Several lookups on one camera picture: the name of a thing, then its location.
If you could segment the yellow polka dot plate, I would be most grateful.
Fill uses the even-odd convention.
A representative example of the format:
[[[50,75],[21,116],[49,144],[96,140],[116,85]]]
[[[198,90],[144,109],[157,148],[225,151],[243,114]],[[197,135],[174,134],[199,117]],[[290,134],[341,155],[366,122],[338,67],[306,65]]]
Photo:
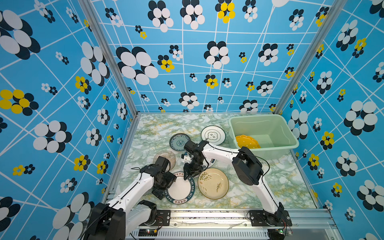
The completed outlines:
[[[251,136],[239,135],[236,136],[236,142],[239,148],[247,147],[248,149],[260,149],[261,146],[257,140]]]

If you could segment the green red rim white plate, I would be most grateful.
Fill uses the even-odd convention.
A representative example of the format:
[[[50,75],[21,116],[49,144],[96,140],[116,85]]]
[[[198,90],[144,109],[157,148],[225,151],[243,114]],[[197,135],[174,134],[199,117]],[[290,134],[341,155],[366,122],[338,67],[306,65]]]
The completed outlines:
[[[215,159],[207,159],[207,158],[205,158],[205,159],[203,160],[203,165],[202,165],[202,167],[203,167],[203,169],[205,170],[205,169],[207,169],[207,168],[212,167],[212,166],[215,164],[215,162],[216,162]]]

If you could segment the light green plastic bin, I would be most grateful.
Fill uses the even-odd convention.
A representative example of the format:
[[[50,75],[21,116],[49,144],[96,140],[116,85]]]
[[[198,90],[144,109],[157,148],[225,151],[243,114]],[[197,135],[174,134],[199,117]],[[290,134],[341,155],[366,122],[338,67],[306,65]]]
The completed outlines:
[[[261,146],[250,148],[251,152],[265,160],[279,159],[299,146],[286,120],[280,115],[249,115],[229,119],[231,145],[240,149],[238,136],[253,138]]]

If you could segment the green rim HAO SHI plate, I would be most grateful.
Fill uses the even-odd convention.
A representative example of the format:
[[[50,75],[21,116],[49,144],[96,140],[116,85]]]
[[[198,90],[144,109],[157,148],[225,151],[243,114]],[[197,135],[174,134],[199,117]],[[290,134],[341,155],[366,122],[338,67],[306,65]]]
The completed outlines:
[[[166,199],[175,204],[181,205],[192,199],[196,191],[195,180],[192,177],[184,179],[183,172],[176,172],[175,182],[166,190]]]

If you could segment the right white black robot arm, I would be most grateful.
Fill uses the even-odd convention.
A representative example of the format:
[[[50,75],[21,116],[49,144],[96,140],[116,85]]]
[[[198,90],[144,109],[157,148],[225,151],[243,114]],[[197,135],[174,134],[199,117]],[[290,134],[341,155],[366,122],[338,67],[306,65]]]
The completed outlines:
[[[247,147],[229,149],[212,145],[208,141],[201,141],[198,144],[188,141],[184,149],[191,157],[191,162],[184,165],[185,178],[202,173],[206,159],[229,163],[239,180],[251,186],[261,201],[264,221],[271,226],[286,221],[285,208],[269,188],[262,163]]]

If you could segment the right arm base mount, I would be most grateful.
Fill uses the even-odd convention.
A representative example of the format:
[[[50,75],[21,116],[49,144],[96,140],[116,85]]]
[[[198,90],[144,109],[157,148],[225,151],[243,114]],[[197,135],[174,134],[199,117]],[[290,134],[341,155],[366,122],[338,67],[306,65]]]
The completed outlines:
[[[287,211],[271,214],[264,210],[250,210],[246,216],[253,227],[291,227],[293,225]]]

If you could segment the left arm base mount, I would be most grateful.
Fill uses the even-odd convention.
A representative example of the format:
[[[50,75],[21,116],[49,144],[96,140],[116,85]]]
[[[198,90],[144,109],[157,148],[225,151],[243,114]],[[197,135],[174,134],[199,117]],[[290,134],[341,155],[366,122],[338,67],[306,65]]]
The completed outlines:
[[[146,222],[140,222],[140,227],[160,227],[169,226],[171,220],[170,210],[157,210],[155,216],[150,215]]]

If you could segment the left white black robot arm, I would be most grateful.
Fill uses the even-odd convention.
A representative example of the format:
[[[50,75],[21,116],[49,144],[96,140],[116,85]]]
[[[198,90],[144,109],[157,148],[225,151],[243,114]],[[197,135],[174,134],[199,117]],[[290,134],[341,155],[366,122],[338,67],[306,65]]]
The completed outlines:
[[[162,200],[166,190],[177,177],[167,171],[170,161],[158,157],[154,164],[140,169],[135,181],[108,203],[98,203],[90,215],[90,222],[81,240],[124,240],[139,225],[156,220],[157,205],[141,200],[151,191]]]

